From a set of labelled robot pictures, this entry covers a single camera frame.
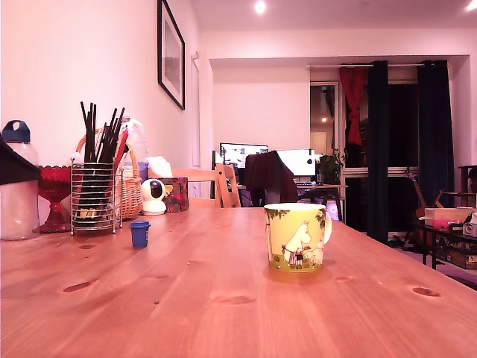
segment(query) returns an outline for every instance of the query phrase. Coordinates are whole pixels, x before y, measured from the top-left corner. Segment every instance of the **potted plant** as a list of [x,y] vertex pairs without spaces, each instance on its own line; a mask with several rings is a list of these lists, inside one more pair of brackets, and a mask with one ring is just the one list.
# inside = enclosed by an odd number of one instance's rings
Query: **potted plant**
[[341,169],[344,162],[345,156],[338,149],[333,149],[332,155],[323,155],[320,158],[320,174],[324,176],[325,184],[341,183]]

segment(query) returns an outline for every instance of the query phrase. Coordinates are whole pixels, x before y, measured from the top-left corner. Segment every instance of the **wall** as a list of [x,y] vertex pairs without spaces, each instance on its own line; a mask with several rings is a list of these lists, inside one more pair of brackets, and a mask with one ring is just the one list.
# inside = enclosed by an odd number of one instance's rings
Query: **wall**
[[214,69],[214,148],[220,142],[309,148],[306,68]]
[[80,101],[99,124],[126,108],[150,155],[192,166],[191,54],[199,48],[189,0],[169,0],[186,42],[186,110],[157,83],[155,0],[2,0],[1,124],[23,119],[40,164],[66,163],[84,135]]
[[360,56],[469,55],[455,75],[454,88],[469,93],[458,102],[454,126],[468,141],[455,141],[456,166],[477,163],[477,29],[347,29],[306,31],[223,31],[201,34],[210,58],[314,58]]
[[[451,84],[451,107],[452,107],[452,133],[454,136],[455,161],[455,190],[461,190],[461,171],[458,166],[477,163],[477,148],[471,145],[472,138],[477,135],[476,113],[471,112],[470,81],[470,58],[463,63],[457,64],[453,71]],[[473,121],[458,121],[455,119],[474,118]]]

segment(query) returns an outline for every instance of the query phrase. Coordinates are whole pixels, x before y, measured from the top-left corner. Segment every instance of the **wooden chair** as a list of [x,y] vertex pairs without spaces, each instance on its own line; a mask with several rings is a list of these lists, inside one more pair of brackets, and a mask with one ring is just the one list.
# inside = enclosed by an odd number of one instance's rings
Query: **wooden chair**
[[[213,170],[201,170],[201,169],[172,169],[173,177],[187,177],[189,183],[203,183],[212,182],[215,183],[215,172]],[[149,178],[157,178],[149,169]],[[221,202],[218,200],[218,196],[213,198],[192,198],[189,196],[190,207],[221,207]]]
[[[227,179],[230,180],[232,192],[229,192]],[[218,188],[215,197],[222,203],[222,207],[241,207],[239,189],[235,169],[232,164],[217,164],[215,167],[215,185]]]

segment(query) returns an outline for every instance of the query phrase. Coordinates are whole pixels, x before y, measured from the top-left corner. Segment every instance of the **black object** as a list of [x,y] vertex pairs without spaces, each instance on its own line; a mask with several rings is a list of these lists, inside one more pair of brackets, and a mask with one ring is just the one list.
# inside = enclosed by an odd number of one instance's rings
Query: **black object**
[[151,195],[153,198],[160,198],[162,195],[162,185],[158,180],[151,180]]
[[0,185],[40,179],[40,168],[17,154],[0,136]]
[[245,185],[245,168],[237,168],[238,183]]
[[367,235],[388,241],[388,62],[376,61],[367,79],[369,89],[369,147]]
[[[417,68],[419,84],[419,186],[426,203],[439,191],[454,191],[454,150],[447,61],[424,61]],[[454,198],[443,198],[453,207]]]

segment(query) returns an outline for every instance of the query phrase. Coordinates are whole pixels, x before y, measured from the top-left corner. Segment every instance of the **red curtain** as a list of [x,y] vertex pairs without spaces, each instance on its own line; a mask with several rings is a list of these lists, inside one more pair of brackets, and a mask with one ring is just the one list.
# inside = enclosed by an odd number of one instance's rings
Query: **red curtain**
[[341,67],[340,79],[343,84],[344,94],[351,108],[351,128],[348,134],[348,143],[362,145],[359,132],[359,105],[363,98],[364,83],[367,77],[366,67]]

